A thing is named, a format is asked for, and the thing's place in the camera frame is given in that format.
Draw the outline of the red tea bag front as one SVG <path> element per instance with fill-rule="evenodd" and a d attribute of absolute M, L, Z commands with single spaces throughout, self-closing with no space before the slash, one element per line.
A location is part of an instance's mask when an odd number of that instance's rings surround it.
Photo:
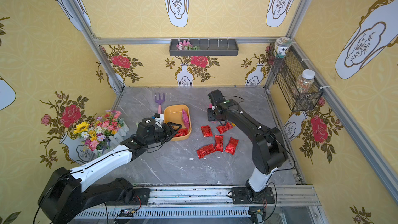
<path fill-rule="evenodd" d="M 180 130 L 178 130 L 178 132 L 175 134 L 174 137 L 177 138 L 177 137 L 186 136 L 186 135 L 188 135 L 188 133 L 189 133 L 188 129 L 186 129 L 186 128 L 180 129 Z"/>

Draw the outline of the magenta tea bag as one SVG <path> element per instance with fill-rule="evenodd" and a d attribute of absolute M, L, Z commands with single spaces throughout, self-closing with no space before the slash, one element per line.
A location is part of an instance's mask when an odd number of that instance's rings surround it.
<path fill-rule="evenodd" d="M 185 109 L 182 109 L 182 121 L 186 129 L 190 129 L 190 120 L 189 120 L 189 115 L 185 111 Z"/>

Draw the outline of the small red tea bag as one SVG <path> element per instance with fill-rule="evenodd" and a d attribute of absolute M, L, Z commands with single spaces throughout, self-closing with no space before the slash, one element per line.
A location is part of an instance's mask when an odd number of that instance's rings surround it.
<path fill-rule="evenodd" d="M 227 131 L 231 130 L 232 128 L 233 128 L 233 125 L 229 122 L 226 122 L 225 125 L 217 126 L 217 130 L 219 131 L 220 134 L 224 134 Z"/>

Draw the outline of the red tea bag back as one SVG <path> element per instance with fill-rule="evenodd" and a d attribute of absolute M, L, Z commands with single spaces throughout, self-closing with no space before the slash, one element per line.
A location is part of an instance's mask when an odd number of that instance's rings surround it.
<path fill-rule="evenodd" d="M 204 138 L 213 137 L 213 133 L 209 125 L 201 126 L 201 131 Z"/>

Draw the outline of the long red tea bag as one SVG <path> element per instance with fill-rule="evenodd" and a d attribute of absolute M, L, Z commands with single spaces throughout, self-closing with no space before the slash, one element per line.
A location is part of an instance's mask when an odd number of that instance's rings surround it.
<path fill-rule="evenodd" d="M 199 159 L 202 159 L 206 157 L 207 155 L 210 155 L 214 153 L 216 150 L 214 148 L 213 144 L 208 144 L 200 149 L 197 150 L 197 155 Z"/>

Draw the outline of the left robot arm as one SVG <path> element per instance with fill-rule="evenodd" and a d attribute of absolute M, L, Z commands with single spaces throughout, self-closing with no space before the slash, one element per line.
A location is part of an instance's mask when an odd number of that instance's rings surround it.
<path fill-rule="evenodd" d="M 54 224 L 67 224 L 83 210 L 107 202 L 133 203 L 137 200 L 133 185 L 125 178 L 107 184 L 96 182 L 113 170 L 146 153 L 149 148 L 169 142 L 181 124 L 159 124 L 144 118 L 134 135 L 107 154 L 79 167 L 61 167 L 53 172 L 38 200 L 38 208 Z"/>

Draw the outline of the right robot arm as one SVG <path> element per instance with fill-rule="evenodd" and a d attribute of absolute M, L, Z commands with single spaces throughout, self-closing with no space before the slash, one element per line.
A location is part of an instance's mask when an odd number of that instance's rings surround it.
<path fill-rule="evenodd" d="M 258 195 L 269 185 L 272 175 L 283 170 L 281 167 L 288 160 L 282 132 L 255 120 L 235 100 L 227 100 L 220 90 L 210 92 L 208 98 L 214 107 L 212 116 L 235 124 L 252 142 L 255 168 L 247 181 L 247 188 L 251 194 Z"/>

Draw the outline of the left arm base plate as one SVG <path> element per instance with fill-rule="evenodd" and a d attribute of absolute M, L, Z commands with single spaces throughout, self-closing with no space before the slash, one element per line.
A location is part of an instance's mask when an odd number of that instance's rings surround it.
<path fill-rule="evenodd" d="M 122 202 L 126 205 L 143 206 L 148 204 L 149 196 L 149 188 L 132 188 L 123 194 Z"/>

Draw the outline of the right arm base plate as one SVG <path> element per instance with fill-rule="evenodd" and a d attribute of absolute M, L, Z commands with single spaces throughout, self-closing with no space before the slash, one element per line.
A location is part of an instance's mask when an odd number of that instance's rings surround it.
<path fill-rule="evenodd" d="M 271 187 L 260 192 L 254 192 L 249 187 L 235 187 L 227 194 L 233 204 L 275 204 L 275 197 Z"/>

